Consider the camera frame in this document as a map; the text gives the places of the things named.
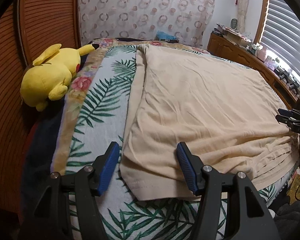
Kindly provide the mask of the cardboard box on sideboard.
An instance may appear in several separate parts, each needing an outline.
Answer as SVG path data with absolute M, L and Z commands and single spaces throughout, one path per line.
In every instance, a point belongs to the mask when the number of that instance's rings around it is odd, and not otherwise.
M 231 32 L 227 32 L 224 35 L 224 38 L 226 38 L 228 41 L 232 42 L 233 44 L 236 44 L 238 46 L 243 46 L 243 47 L 246 47 L 251 43 L 251 40 L 246 38 L 245 36 L 237 35 Z

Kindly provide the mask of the floral bedspread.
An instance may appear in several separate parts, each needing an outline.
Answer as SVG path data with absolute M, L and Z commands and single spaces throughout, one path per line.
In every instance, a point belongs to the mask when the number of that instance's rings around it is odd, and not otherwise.
M 142 41 L 103 38 L 72 81 L 65 106 L 52 172 L 72 174 L 91 164 L 115 141 L 123 144 L 131 85 Z

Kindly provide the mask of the blue tissue box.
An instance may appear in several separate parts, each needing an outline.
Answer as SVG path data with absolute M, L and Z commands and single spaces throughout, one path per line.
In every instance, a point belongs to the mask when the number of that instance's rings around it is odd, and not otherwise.
M 179 40 L 175 36 L 167 34 L 163 31 L 157 31 L 155 39 L 158 41 L 165 41 L 168 43 L 178 43 L 179 42 Z

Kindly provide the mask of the wooden slatted headboard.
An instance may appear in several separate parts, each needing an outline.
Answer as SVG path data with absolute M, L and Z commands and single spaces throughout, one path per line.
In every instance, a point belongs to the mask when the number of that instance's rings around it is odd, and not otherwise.
M 0 0 L 0 209 L 21 215 L 21 177 L 36 111 L 21 102 L 25 69 L 48 46 L 78 48 L 78 0 Z

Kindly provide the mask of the wooden sideboard cabinet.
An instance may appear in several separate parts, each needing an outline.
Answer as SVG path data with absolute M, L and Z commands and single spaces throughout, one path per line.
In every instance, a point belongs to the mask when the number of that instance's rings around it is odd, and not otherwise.
M 215 33 L 210 34 L 207 51 L 214 56 L 237 62 L 258 71 L 289 109 L 300 110 L 300 98 L 294 95 L 288 89 L 287 84 L 254 55 Z

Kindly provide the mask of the beige t-shirt yellow print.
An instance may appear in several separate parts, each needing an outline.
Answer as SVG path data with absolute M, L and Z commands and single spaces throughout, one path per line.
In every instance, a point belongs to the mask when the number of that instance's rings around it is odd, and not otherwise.
M 285 104 L 259 72 L 180 49 L 143 44 L 131 87 L 121 176 L 140 200 L 189 198 L 176 148 L 259 190 L 294 170 L 299 137 L 275 116 Z

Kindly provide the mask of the pink container on sideboard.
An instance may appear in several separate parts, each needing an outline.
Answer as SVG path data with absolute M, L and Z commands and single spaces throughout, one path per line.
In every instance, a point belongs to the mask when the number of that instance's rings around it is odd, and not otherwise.
M 267 48 L 263 47 L 257 52 L 257 58 L 260 59 L 261 61 L 265 61 L 267 58 Z

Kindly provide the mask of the patterned lace curtain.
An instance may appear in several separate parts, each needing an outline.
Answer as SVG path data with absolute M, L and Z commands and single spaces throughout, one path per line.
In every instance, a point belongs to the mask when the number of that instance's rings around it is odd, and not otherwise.
M 157 32 L 202 46 L 215 0 L 78 0 L 81 42 L 94 38 L 153 40 Z

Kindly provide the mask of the yellow Pikachu plush toy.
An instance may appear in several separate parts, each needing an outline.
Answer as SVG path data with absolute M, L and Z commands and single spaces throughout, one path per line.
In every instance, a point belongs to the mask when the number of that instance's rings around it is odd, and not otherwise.
M 98 47 L 87 44 L 78 49 L 63 48 L 57 43 L 46 48 L 23 75 L 20 86 L 23 102 L 41 112 L 48 100 L 60 100 L 79 71 L 82 57 Z

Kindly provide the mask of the small round desk fan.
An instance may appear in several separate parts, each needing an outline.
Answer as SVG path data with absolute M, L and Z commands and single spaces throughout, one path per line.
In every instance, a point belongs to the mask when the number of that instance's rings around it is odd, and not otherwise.
M 236 18 L 232 18 L 230 22 L 230 28 L 233 30 L 237 30 L 238 28 L 238 20 Z

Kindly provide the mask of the white window blinds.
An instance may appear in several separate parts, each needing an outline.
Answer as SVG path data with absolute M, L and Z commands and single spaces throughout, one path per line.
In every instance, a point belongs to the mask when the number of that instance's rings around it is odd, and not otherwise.
M 300 21 L 284 0 L 269 0 L 261 44 L 300 77 Z

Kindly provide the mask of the palm leaf print blanket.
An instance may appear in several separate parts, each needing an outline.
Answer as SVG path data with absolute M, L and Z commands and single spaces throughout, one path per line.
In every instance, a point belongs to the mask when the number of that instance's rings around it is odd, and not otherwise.
M 137 78 L 137 54 L 137 46 L 111 47 L 97 72 L 72 83 L 71 93 L 85 99 L 76 107 L 78 119 L 66 174 L 91 164 L 112 141 L 123 144 L 131 86 Z M 109 239 L 188 239 L 198 206 L 197 201 L 177 198 L 140 202 L 118 167 L 98 203 Z

